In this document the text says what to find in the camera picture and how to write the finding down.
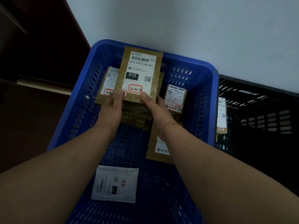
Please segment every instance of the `qr code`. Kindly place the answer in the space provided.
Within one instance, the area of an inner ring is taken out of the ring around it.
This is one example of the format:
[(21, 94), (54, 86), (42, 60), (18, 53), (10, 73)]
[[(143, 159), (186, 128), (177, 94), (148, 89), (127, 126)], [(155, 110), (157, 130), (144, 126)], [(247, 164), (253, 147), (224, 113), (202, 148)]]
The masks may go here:
[(151, 79), (152, 79), (151, 77), (149, 77), (149, 76), (145, 76), (144, 81), (145, 81), (145, 82), (150, 82)]

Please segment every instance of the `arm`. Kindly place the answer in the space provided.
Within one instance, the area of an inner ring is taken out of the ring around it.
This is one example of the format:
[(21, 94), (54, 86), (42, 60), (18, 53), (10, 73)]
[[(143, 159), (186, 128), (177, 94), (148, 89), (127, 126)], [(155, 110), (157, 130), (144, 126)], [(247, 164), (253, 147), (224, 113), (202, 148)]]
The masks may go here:
[(202, 142), (170, 117), (162, 98), (143, 102), (207, 223), (298, 223), (299, 198), (274, 179)]
[(113, 96), (93, 128), (0, 174), (3, 223), (65, 223), (120, 123), (122, 91)]

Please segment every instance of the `forearm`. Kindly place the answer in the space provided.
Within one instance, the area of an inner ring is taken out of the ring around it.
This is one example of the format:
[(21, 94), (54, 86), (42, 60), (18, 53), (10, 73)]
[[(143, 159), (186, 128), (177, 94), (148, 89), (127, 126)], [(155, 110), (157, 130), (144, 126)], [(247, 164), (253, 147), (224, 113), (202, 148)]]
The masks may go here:
[(106, 128), (94, 127), (2, 173), (2, 221), (64, 223), (105, 154), (110, 137)]
[(177, 124), (166, 126), (163, 134), (207, 222), (298, 221), (298, 197), (272, 178), (207, 145)]

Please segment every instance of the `white wall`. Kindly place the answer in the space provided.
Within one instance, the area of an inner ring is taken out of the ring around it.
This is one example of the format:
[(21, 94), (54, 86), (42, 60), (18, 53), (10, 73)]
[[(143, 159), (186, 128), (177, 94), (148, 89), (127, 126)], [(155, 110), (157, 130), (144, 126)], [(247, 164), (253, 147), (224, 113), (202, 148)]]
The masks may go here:
[(67, 0), (90, 45), (112, 39), (299, 93), (299, 0)]

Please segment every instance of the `black plastic basket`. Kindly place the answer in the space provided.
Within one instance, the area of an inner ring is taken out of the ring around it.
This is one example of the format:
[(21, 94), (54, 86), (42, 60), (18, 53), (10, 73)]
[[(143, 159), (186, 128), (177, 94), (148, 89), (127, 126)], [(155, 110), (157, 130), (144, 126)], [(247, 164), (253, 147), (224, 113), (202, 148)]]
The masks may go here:
[(298, 195), (299, 94), (219, 75), (227, 134), (215, 147), (274, 178)]

